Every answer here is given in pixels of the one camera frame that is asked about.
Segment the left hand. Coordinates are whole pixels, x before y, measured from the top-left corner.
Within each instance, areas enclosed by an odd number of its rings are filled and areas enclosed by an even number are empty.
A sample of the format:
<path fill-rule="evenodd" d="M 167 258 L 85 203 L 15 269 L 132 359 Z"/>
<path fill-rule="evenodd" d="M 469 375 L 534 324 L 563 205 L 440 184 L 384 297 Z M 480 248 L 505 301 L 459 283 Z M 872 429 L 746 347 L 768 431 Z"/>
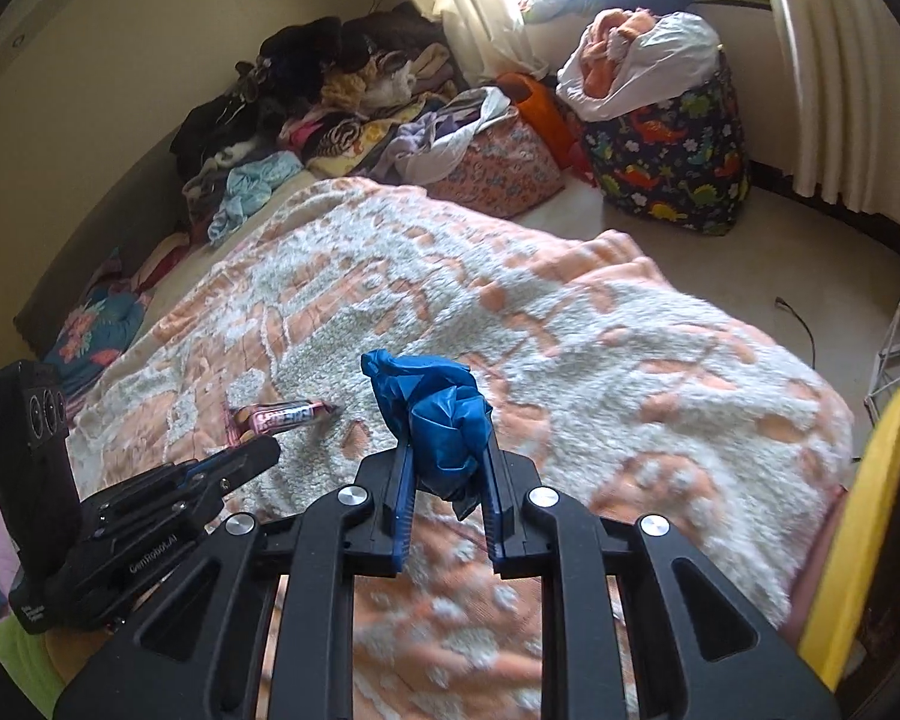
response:
<path fill-rule="evenodd" d="M 53 670 L 64 684 L 69 684 L 110 639 L 112 633 L 107 628 L 97 631 L 54 628 L 43 634 L 43 645 Z"/>

